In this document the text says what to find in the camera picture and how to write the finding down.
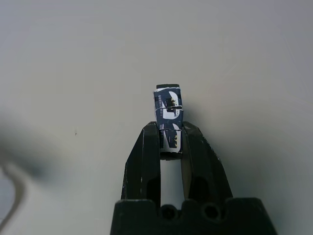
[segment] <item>gray surface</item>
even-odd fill
[[[0,1],[0,141],[26,168],[1,233],[109,234],[152,91],[170,82],[233,194],[260,197],[279,234],[312,234],[312,13],[311,0]]]

